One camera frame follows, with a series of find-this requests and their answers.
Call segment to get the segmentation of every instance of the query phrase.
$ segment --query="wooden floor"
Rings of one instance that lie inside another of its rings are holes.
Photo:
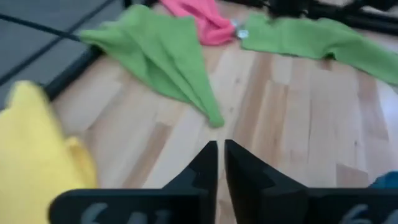
[[[220,11],[243,21],[250,9],[220,3]],[[392,37],[365,35],[398,51]],[[385,83],[334,61],[242,50],[237,41],[204,47],[204,55],[222,128],[106,56],[55,100],[65,132],[90,148],[102,187],[162,187],[209,140],[222,149],[225,139],[313,187],[365,187],[398,169],[398,95]],[[233,223],[223,167],[220,153],[217,220]]]

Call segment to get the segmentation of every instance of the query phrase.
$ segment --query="green towel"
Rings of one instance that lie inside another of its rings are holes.
[[[224,125],[193,17],[159,15],[135,5],[120,20],[84,30],[80,38],[103,49],[153,90],[195,105],[212,126]]]
[[[386,83],[398,85],[398,55],[342,23],[330,19],[270,19],[255,13],[249,16],[245,29],[248,36],[242,40],[244,49],[314,59],[333,56]]]

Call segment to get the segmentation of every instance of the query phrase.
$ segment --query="pink cloth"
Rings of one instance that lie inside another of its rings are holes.
[[[234,26],[222,18],[215,0],[160,0],[175,16],[193,16],[199,40],[204,45],[219,45],[233,38]]]

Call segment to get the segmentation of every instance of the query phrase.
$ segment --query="yellow towel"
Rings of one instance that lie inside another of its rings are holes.
[[[77,138],[65,139],[45,93],[17,82],[0,112],[0,223],[49,223],[56,196],[95,187],[88,151]]]

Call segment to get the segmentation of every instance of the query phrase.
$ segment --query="pink towel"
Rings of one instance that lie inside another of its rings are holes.
[[[175,16],[193,16],[199,40],[204,45],[219,45],[233,38],[234,26],[222,18],[215,0],[160,0]]]

